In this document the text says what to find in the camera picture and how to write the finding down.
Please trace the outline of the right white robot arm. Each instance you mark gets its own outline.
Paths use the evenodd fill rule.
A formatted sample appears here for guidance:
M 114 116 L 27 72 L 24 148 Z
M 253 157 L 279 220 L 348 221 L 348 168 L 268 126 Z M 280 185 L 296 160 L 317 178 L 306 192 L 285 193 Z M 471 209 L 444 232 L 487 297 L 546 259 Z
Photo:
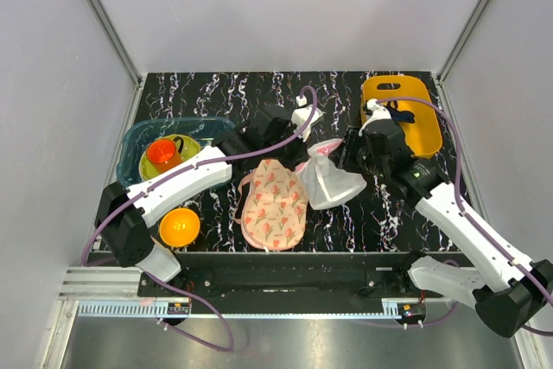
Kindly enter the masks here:
M 421 256 L 392 275 L 400 296 L 432 291 L 475 310 L 495 334 L 511 338 L 552 301 L 552 263 L 534 261 L 502 238 L 471 207 L 432 159 L 414 155 L 402 128 L 379 120 L 348 130 L 329 156 L 348 173 L 376 176 L 388 191 L 436 225 L 473 272 Z

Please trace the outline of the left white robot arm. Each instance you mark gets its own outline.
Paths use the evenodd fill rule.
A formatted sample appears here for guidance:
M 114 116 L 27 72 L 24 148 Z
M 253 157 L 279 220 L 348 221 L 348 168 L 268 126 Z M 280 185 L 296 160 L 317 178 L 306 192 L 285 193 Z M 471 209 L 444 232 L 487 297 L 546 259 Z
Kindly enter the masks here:
M 175 254 L 150 234 L 166 213 L 195 195 L 252 169 L 264 158 L 281 159 L 290 168 L 307 155 L 315 105 L 288 112 L 265 107 L 204 147 L 196 156 L 156 178 L 128 188 L 112 183 L 102 193 L 97 230 L 117 264 L 137 267 L 156 279 L 167 296 L 187 284 Z

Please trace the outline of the white mesh laundry bag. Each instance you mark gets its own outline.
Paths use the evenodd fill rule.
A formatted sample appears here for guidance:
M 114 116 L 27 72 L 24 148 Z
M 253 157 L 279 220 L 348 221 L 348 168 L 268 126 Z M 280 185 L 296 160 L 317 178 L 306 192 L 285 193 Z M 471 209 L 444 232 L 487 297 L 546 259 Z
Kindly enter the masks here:
M 361 174 L 338 169 L 330 154 L 342 143 L 339 138 L 317 143 L 308 149 L 308 160 L 295 173 L 314 210 L 337 207 L 359 195 L 367 186 Z

